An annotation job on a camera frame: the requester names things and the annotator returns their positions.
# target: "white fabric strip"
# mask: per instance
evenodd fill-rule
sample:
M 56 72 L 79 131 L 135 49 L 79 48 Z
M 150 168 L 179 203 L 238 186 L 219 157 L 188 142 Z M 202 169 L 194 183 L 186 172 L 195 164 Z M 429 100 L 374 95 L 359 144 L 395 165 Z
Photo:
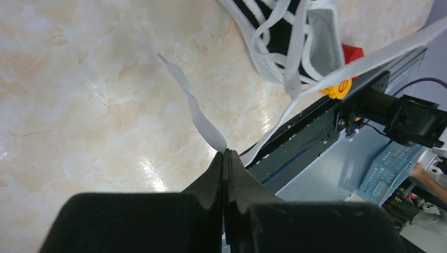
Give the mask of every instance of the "white fabric strip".
M 256 21 L 258 21 L 259 24 L 263 24 L 266 21 L 261 8 L 259 8 L 254 0 L 242 0 L 242 2 L 247 6 L 251 13 L 253 13 L 253 16 L 255 16 Z M 270 31 L 265 30 L 262 32 L 262 35 L 263 43 L 267 45 L 270 42 Z
M 298 9 L 295 14 L 295 20 L 292 25 L 289 49 L 287 51 L 287 61 L 284 71 L 284 89 L 292 99 L 298 97 L 301 92 L 302 83 L 301 79 L 299 78 L 300 76 L 298 67 L 299 63 L 301 62 L 301 55 L 304 44 L 307 3 L 307 0 L 302 0 L 298 4 Z
M 276 1 L 274 0 L 261 0 L 265 5 L 267 5 L 270 9 L 274 9 L 276 6 Z M 287 21 L 289 24 L 293 24 L 293 20 L 295 19 L 295 16 L 290 11 L 286 11 L 284 13 L 284 20 Z
M 256 48 L 256 41 L 259 39 L 261 34 L 264 34 L 270 27 L 274 26 L 283 18 L 284 14 L 287 11 L 287 8 L 289 7 L 290 1 L 291 0 L 278 0 L 276 2 L 275 8 L 273 8 L 273 11 L 271 12 L 268 19 L 256 29 L 253 37 L 251 38 L 252 47 Z
M 160 53 L 158 53 L 157 56 L 165 63 L 169 73 L 188 96 L 189 111 L 191 112 L 192 121 L 194 126 L 196 126 L 197 131 L 199 131 L 200 135 L 213 149 L 224 153 L 227 149 L 227 141 L 200 110 L 199 103 L 197 102 L 196 97 L 192 94 L 191 85 L 181 68 L 168 62 L 168 60 L 166 60 Z

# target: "white sole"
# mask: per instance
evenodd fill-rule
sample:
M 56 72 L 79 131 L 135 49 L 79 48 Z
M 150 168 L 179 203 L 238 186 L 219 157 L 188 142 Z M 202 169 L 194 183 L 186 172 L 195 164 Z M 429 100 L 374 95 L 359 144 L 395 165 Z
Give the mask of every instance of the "white sole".
M 247 47 L 250 52 L 250 57 L 253 61 L 253 64 L 255 65 L 256 70 L 259 72 L 259 74 L 266 79 L 269 82 L 272 83 L 284 83 L 284 77 L 283 73 L 284 70 L 279 68 L 275 62 L 259 56 L 259 53 L 256 49 L 252 48 L 250 45 L 251 38 L 253 34 L 255 33 L 255 30 L 250 22 L 247 20 L 245 15 L 240 11 L 240 9 L 237 7 L 237 5 L 232 0 L 219 0 L 219 2 L 227 9 L 227 11 L 232 15 L 232 17 L 235 19 L 236 23 L 239 26 L 239 29 L 241 30 L 242 36 L 244 37 L 244 40 L 247 44 Z M 341 67 L 344 65 L 344 56 L 342 51 L 342 45 L 339 40 L 338 36 L 338 27 L 336 26 L 337 23 L 337 15 L 336 13 L 336 6 L 332 1 L 328 0 L 320 0 L 320 1 L 311 1 L 309 3 L 308 12 L 312 12 L 312 10 L 318 10 L 318 9 L 327 9 L 330 10 L 332 13 L 332 24 L 334 24 L 331 29 L 334 31 L 333 38 L 334 38 L 334 46 L 338 47 L 338 50 L 336 50 L 336 58 L 338 60 L 338 65 Z M 293 15 L 290 15 L 290 12 L 287 13 L 288 15 L 285 16 L 285 19 L 292 23 L 293 21 Z M 304 47 L 303 47 L 303 54 L 302 54 L 302 65 L 305 68 L 305 71 L 308 72 L 311 76 L 316 77 L 317 81 L 323 78 L 316 69 L 312 66 L 311 60 L 310 60 L 310 53 L 311 53 L 311 47 L 312 47 L 312 39 L 313 36 L 311 34 L 311 31 L 308 31 L 309 35 L 308 40 L 305 41 Z M 257 40 L 258 48 L 261 52 L 261 54 L 268 54 L 270 53 L 267 49 L 266 45 L 261 41 L 261 39 Z M 308 77 L 302 76 L 302 81 L 315 84 L 316 81 L 313 79 L 310 79 Z

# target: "black cable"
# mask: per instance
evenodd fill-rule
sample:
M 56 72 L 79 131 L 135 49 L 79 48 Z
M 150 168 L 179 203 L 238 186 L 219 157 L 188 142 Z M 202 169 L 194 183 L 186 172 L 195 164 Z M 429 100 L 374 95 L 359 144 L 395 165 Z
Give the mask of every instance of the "black cable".
M 380 134 L 380 135 L 383 135 L 383 136 L 387 136 L 385 133 L 382 133 L 379 129 L 377 129 L 376 127 L 374 127 L 374 126 L 372 126 L 372 125 L 370 125 L 370 124 L 368 124 L 368 123 L 363 123 L 363 125 L 367 125 L 367 126 L 369 126 L 369 127 L 372 127 L 378 134 Z

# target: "metal frame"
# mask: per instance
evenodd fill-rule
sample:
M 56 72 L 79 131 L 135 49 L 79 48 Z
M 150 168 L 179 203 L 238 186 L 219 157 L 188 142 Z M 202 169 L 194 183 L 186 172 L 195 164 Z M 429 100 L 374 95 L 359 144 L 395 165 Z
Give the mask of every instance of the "metal frame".
M 323 97 L 313 103 L 278 129 L 247 167 L 249 172 L 270 191 L 277 192 L 338 140 L 342 131 L 336 130 L 334 124 L 338 108 L 369 87 L 383 90 L 385 71 L 392 82 L 421 60 L 424 53 L 424 48 L 418 48 L 360 76 L 343 100 Z

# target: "human hand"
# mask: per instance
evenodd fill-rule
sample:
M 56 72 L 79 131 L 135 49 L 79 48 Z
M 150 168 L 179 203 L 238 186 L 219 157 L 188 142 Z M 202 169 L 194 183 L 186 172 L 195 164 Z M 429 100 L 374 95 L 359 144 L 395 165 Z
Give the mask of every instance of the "human hand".
M 425 169 L 420 163 L 416 163 L 416 166 L 410 172 L 410 176 L 414 178 L 420 178 L 424 174 L 426 174 Z

